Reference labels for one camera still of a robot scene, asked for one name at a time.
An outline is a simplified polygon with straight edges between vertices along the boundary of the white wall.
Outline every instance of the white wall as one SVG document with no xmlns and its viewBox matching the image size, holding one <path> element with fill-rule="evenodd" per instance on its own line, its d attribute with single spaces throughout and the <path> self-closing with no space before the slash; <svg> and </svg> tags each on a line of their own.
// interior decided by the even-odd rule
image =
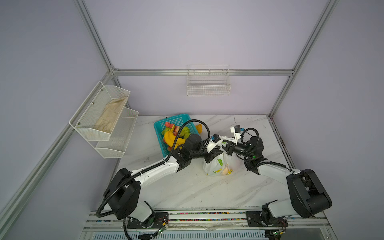
<svg viewBox="0 0 384 240">
<path fill-rule="evenodd" d="M 274 118 L 339 240 L 382 239 L 384 2 L 340 1 Z"/>
<path fill-rule="evenodd" d="M 327 0 L 87 0 L 117 68 L 292 69 Z"/>
<path fill-rule="evenodd" d="M 106 72 L 72 0 L 0 3 L 0 211 Z M 116 160 L 78 134 L 7 239 L 78 239 Z"/>
<path fill-rule="evenodd" d="M 186 76 L 120 76 L 131 91 L 129 105 L 140 115 L 266 114 L 286 76 L 231 76 L 231 93 L 222 97 L 188 97 Z"/>
</svg>

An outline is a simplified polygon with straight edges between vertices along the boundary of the mesh shelf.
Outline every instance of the mesh shelf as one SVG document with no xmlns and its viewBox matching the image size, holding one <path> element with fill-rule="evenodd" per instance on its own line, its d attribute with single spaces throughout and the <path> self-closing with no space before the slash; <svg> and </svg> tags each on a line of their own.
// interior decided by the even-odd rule
<svg viewBox="0 0 384 240">
<path fill-rule="evenodd" d="M 123 108 L 109 141 L 100 141 L 95 147 L 103 158 L 123 157 L 138 115 L 138 111 Z"/>
<path fill-rule="evenodd" d="M 229 96 L 228 72 L 229 65 L 188 65 L 187 95 Z"/>
<path fill-rule="evenodd" d="M 92 100 L 92 103 L 85 110 L 83 115 L 80 117 L 77 123 L 75 123 L 74 129 L 87 141 L 108 141 L 114 132 L 116 127 L 117 119 L 120 118 L 123 107 L 128 101 L 129 91 L 119 88 L 117 86 L 102 86 L 98 91 L 95 98 Z M 124 104 L 121 104 L 121 109 L 116 116 L 114 126 L 112 127 L 111 132 L 103 132 L 97 129 L 94 129 L 94 126 L 100 116 L 102 115 L 105 106 L 112 99 L 119 99 L 126 97 Z"/>
</svg>

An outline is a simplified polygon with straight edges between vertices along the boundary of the black mounting plate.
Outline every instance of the black mounting plate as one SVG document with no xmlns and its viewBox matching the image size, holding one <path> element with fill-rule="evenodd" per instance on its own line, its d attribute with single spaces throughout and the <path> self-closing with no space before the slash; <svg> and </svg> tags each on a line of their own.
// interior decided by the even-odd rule
<svg viewBox="0 0 384 240">
<path fill-rule="evenodd" d="M 140 221 L 135 219 L 135 218 L 128 217 L 126 222 L 127 222 L 127 228 L 128 229 L 144 228 L 140 224 Z M 159 229 L 163 226 L 164 222 L 168 222 L 168 213 L 167 212 L 155 212 L 155 220 L 154 220 L 154 222 L 150 228 Z"/>
<path fill-rule="evenodd" d="M 265 227 L 265 225 L 262 224 L 262 217 L 260 216 L 261 211 L 247 211 L 245 214 L 247 216 L 248 227 Z M 284 222 L 285 226 L 288 226 L 285 217 L 279 217 L 277 219 Z M 277 219 L 271 227 L 281 227 L 281 223 Z"/>
</svg>

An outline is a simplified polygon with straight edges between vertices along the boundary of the slotted metal panel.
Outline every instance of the slotted metal panel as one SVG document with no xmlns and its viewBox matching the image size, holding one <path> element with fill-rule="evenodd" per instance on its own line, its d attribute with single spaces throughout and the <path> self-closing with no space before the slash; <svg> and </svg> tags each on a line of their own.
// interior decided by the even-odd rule
<svg viewBox="0 0 384 240">
<path fill-rule="evenodd" d="M 129 236 L 136 240 L 138 236 L 145 233 L 153 232 L 128 232 Z M 155 239 L 204 239 L 204 240 L 236 240 L 236 239 L 268 239 L 265 236 L 264 230 L 216 230 L 216 231 L 168 231 L 155 237 Z M 124 232 L 97 232 L 94 235 L 94 240 L 109 240 L 109 239 L 127 239 Z"/>
</svg>

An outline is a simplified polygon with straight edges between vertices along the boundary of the plastic bag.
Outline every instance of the plastic bag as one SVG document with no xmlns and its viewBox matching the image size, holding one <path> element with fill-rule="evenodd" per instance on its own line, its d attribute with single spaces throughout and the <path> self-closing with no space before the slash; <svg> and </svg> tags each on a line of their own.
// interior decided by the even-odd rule
<svg viewBox="0 0 384 240">
<path fill-rule="evenodd" d="M 225 176 L 239 169 L 240 164 L 240 160 L 233 159 L 232 156 L 227 155 L 224 151 L 224 153 L 215 157 L 210 163 L 203 161 L 203 169 L 208 176 Z"/>
</svg>

